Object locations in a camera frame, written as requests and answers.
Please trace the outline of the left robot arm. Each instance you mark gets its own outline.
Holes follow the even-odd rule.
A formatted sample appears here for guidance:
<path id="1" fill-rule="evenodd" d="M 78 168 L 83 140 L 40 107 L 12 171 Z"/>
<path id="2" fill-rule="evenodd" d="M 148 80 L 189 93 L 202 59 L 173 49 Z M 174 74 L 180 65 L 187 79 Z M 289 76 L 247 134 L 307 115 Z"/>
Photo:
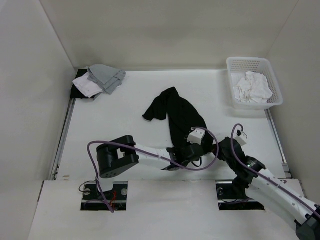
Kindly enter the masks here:
<path id="1" fill-rule="evenodd" d="M 108 199 L 112 195 L 114 178 L 138 164 L 170 172 L 200 161 L 203 155 L 204 150 L 198 143 L 158 149 L 137 144 L 133 136 L 125 135 L 96 148 L 98 184 L 95 193 L 100 199 Z"/>

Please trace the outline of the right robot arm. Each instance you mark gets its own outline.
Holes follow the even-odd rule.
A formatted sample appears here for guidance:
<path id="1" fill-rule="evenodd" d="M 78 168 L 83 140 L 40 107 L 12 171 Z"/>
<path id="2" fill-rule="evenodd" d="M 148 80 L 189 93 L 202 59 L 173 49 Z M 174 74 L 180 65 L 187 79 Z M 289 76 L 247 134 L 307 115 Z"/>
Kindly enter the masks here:
<path id="1" fill-rule="evenodd" d="M 250 198 L 283 219 L 300 240 L 320 238 L 320 206 L 297 193 L 275 177 L 266 166 L 244 153 L 241 145 L 226 137 L 213 146 L 212 153 L 235 173 L 232 192 Z"/>

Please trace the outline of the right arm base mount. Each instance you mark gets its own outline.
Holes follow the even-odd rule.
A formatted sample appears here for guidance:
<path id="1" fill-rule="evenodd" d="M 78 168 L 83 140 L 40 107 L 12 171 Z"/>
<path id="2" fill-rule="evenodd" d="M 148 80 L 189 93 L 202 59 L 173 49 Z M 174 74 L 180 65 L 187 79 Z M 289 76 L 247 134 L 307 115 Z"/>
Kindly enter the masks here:
<path id="1" fill-rule="evenodd" d="M 246 195 L 251 178 L 237 176 L 215 183 L 218 208 L 221 211 L 264 211 L 265 207 Z"/>

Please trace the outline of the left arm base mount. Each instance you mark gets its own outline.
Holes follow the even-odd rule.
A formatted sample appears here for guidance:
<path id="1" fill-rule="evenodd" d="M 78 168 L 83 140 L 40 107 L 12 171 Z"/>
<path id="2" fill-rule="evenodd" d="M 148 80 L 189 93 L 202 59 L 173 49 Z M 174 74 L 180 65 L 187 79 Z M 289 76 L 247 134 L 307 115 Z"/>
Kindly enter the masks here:
<path id="1" fill-rule="evenodd" d="M 109 211 L 95 181 L 84 182 L 78 191 L 82 194 L 81 211 Z M 112 190 L 104 192 L 104 196 L 114 211 L 126 211 L 128 182 L 114 182 Z"/>

